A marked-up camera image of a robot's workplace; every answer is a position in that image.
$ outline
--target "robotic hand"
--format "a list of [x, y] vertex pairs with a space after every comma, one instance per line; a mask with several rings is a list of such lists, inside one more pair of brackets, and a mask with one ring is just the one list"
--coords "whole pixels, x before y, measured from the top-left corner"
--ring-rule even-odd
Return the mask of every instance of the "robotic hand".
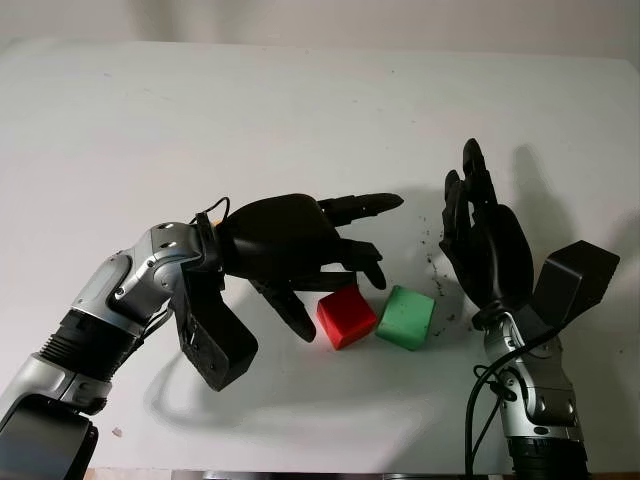
[[[98, 268], [0, 397], [1, 478], [82, 478], [98, 431], [80, 413], [104, 408], [113, 374], [172, 312], [183, 352], [210, 387], [246, 372], [258, 343], [222, 300], [225, 274], [248, 279], [306, 341], [315, 328], [294, 290], [333, 291], [358, 271], [385, 288], [376, 248], [340, 238], [335, 227], [395, 208], [399, 196], [316, 202], [294, 194], [229, 216], [223, 200], [217, 226], [207, 217], [215, 205], [190, 224], [156, 225]], [[347, 271], [321, 272], [330, 263]]]
[[579, 241], [547, 258], [534, 291], [529, 245], [513, 212], [498, 204], [474, 139], [464, 147], [463, 171], [464, 180], [453, 170], [445, 181], [440, 247], [480, 308], [473, 324], [485, 331], [485, 350], [493, 362], [482, 374], [476, 371], [467, 404], [465, 473], [473, 475], [486, 432], [472, 447], [475, 402], [489, 383], [497, 395], [489, 422], [500, 409], [518, 479], [588, 478], [575, 394], [562, 370], [557, 334], [602, 300], [620, 259]]

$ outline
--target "wire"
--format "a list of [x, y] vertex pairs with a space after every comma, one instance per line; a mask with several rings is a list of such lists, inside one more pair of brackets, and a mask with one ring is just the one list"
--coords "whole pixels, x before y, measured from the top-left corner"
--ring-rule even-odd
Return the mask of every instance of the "wire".
[[473, 451], [471, 452], [472, 462], [476, 459], [476, 453], [478, 453], [478, 448], [480, 448], [480, 443], [484, 439], [484, 436], [486, 435], [487, 430], [489, 430], [489, 426], [491, 425], [491, 422], [493, 422], [493, 419], [495, 418], [496, 413], [498, 413], [498, 409], [500, 408], [501, 403], [502, 403], [502, 397], [498, 395], [496, 397], [496, 404], [493, 406], [493, 410], [491, 410], [491, 413], [489, 414], [489, 418], [487, 418], [487, 421], [485, 422], [484, 427], [482, 427], [482, 431], [480, 432], [480, 435], [478, 435], [478, 438], [476, 439], [476, 443], [473, 446]]
[[149, 338], [149, 336], [153, 332], [155, 332], [160, 327], [162, 327], [165, 323], [167, 323], [167, 321], [171, 318], [172, 315], [173, 315], [173, 310], [171, 310], [170, 308], [165, 308], [164, 310], [156, 313], [153, 317], [151, 317], [151, 320], [149, 320], [149, 323], [147, 324], [146, 328], [142, 332], [142, 335], [140, 336], [140, 338], [138, 338], [135, 341], [135, 343], [131, 346], [131, 350], [129, 350], [127, 354], [122, 358], [122, 360], [120, 360], [120, 365], [126, 362], [129, 359], [129, 357], [133, 355], [133, 353], [144, 344], [144, 341], [147, 338]]
[[[222, 220], [223, 221], [226, 220], [227, 217], [229, 216], [229, 210], [231, 209], [231, 200], [229, 199], [229, 197], [222, 197], [220, 200], [218, 200], [216, 203], [214, 203], [209, 208], [204, 210], [202, 213], [209, 213], [211, 210], [214, 210], [215, 208], [217, 208], [218, 205], [220, 205], [222, 202], [226, 202], [226, 206], [225, 206], [225, 209], [224, 209], [224, 215], [222, 216]], [[189, 222], [189, 225], [192, 225], [195, 222], [196, 222], [196, 217], [193, 217], [191, 219], [191, 221]]]
[[467, 401], [467, 411], [464, 419], [464, 473], [468, 479], [473, 478], [473, 411], [475, 409], [480, 390], [482, 389], [484, 384], [487, 383], [489, 377], [491, 375], [495, 375], [495, 372], [504, 364], [516, 357], [524, 355], [528, 351], [542, 345], [543, 343], [548, 342], [553, 337], [558, 335], [558, 333], [560, 333], [563, 328], [563, 326], [558, 326], [551, 330], [548, 330], [547, 332], [538, 335], [526, 345], [516, 348], [515, 350], [503, 355], [498, 360], [489, 365], [484, 373], [480, 375], [476, 380], [476, 383], [473, 385], [471, 393], [469, 394], [469, 400]]
[[153, 332], [167, 323], [167, 321], [171, 318], [171, 315], [173, 315], [173, 310], [171, 310], [170, 308], [165, 308], [160, 313], [154, 315], [149, 321], [147, 328], [145, 328], [144, 332], [142, 333], [142, 340], [146, 340]]

